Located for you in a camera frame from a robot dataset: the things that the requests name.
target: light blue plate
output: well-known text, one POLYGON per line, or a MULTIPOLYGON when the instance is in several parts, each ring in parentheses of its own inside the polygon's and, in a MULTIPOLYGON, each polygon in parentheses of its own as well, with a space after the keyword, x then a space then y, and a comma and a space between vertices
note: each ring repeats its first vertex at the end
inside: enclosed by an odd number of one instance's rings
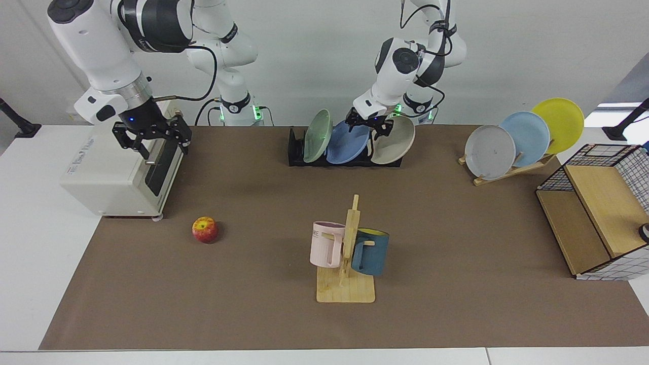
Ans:
POLYGON ((338 123, 331 133, 326 149, 326 160, 330 164, 346 164, 363 152, 369 139, 370 129, 366 125, 357 125, 349 131, 344 121, 338 123))
POLYGON ((500 124, 516 145, 516 155, 522 155, 514 162, 521 168, 537 162, 550 145, 550 130, 543 118, 532 112, 516 112, 500 124))

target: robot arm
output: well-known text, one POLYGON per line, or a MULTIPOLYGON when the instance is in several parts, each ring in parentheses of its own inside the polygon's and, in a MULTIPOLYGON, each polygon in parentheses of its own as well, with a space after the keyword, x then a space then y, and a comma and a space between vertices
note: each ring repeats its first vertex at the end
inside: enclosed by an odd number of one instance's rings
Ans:
POLYGON ((98 123, 118 115, 121 121, 113 133, 119 144, 144 159, 149 152, 142 140, 154 138, 174 140, 187 153, 191 131, 182 116, 163 117, 126 41, 96 1, 53 0, 47 15, 54 34, 90 82, 75 103, 81 116, 98 123))
MULTIPOLYGON (((234 69, 254 62, 257 47, 252 39, 239 31, 232 20, 225 0, 195 0, 194 25, 208 34, 196 40, 196 45, 211 49, 219 59, 216 85, 221 92, 221 115, 225 125, 252 125, 260 121, 253 98, 241 73, 234 69)), ((187 52, 197 69, 212 75, 214 63, 211 56, 200 49, 187 52)))
POLYGON ((444 68, 461 63, 466 56, 466 45, 456 34, 450 0, 445 5, 440 5, 438 0, 411 1, 420 8, 431 5, 421 10, 430 24, 428 44, 399 38, 390 38, 383 43, 374 65, 376 82, 354 100, 347 114, 345 122, 350 128, 364 124, 375 128, 377 137, 388 135, 391 125, 386 118, 399 103, 410 107, 413 113, 427 113, 433 91, 429 86, 441 78, 444 68), (451 37, 457 40, 457 47, 450 46, 451 37), (451 54, 454 57, 447 63, 451 54))
POLYGON ((225 0, 112 0, 111 13, 124 37, 133 40, 134 49, 146 52, 186 54, 197 69, 214 75, 225 108, 221 115, 226 125, 252 125, 260 117, 252 96, 236 66, 257 59, 257 48, 234 23, 225 0), (206 33, 193 39, 193 27, 206 33))

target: apple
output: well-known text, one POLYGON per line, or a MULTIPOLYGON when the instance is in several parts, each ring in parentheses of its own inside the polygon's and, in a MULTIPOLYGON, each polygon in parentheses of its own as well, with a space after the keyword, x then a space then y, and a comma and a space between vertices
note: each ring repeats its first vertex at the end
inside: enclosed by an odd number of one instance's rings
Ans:
POLYGON ((210 217, 200 217, 191 225, 191 233, 204 244, 211 244, 219 234, 219 227, 210 217))

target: wooden mug tree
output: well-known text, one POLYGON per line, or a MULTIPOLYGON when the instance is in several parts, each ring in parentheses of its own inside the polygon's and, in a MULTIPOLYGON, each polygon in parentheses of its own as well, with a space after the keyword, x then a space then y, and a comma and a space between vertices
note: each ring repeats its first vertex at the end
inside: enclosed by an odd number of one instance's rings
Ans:
MULTIPOLYGON (((340 267, 318 267, 316 300, 319 303, 373 303, 376 299, 374 277, 351 268, 360 218, 356 194, 352 208, 347 210, 340 267)), ((374 242, 365 241, 363 244, 373 245, 374 242)))

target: blue mug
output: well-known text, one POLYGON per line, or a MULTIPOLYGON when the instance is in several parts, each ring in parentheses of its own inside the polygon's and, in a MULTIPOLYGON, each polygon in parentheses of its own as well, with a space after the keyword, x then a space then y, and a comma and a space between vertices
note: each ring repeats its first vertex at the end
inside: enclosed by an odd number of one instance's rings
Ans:
POLYGON ((354 245, 352 269, 366 275, 381 275, 386 263, 389 238, 390 235, 385 232, 359 228, 354 245))

